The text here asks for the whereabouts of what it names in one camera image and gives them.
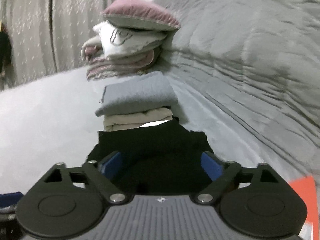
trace black folded garment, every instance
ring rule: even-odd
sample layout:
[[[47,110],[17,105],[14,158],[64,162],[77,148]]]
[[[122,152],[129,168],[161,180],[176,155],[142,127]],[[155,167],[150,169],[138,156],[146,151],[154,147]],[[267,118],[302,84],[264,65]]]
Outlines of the black folded garment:
[[[124,163],[112,183],[129,194],[189,195],[211,183],[200,163],[202,152],[213,152],[205,133],[188,131],[176,120],[158,126],[99,131],[99,143],[87,161],[101,161],[114,151],[126,155],[124,159],[131,165]]]

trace beige folded garment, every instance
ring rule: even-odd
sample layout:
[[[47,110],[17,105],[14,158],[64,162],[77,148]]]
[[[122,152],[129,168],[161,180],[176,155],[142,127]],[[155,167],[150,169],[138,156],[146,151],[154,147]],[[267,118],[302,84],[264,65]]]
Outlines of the beige folded garment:
[[[103,126],[105,131],[115,131],[132,129],[142,126],[145,123],[165,120],[165,118],[170,117],[172,119],[172,112],[170,109],[165,107],[152,109],[143,113],[135,114],[115,114],[111,116],[105,116],[103,120]]]

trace stack of pillows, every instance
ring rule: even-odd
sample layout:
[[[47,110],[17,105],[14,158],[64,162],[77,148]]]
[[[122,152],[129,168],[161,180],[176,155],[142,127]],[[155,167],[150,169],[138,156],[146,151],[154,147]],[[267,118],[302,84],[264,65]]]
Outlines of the stack of pillows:
[[[156,61],[169,31],[180,28],[173,15],[153,2],[116,0],[102,12],[106,21],[93,27],[81,57],[88,80],[144,72]]]
[[[154,71],[105,86],[95,114],[104,115],[105,131],[127,130],[172,120],[171,106],[177,101],[169,81]]]

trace pillow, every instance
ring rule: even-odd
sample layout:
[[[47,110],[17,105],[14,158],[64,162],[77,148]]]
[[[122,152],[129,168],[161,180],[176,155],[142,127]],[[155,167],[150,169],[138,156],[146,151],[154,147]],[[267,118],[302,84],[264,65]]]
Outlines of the pillow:
[[[160,46],[166,37],[166,34],[162,32],[116,28],[108,21],[95,25],[93,31],[99,34],[103,54],[109,59],[127,57],[152,50]]]
[[[143,0],[116,0],[102,11],[116,27],[151,31],[175,31],[180,23],[165,8]]]

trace gray curtain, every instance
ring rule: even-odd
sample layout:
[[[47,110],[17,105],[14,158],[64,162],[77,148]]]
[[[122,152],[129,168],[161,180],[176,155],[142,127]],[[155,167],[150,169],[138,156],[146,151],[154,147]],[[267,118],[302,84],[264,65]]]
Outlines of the gray curtain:
[[[83,43],[103,21],[100,12],[114,0],[53,0],[53,47],[58,72],[81,66]]]
[[[6,0],[5,15],[12,40],[14,68],[6,71],[9,86],[56,72],[51,44],[51,0]]]

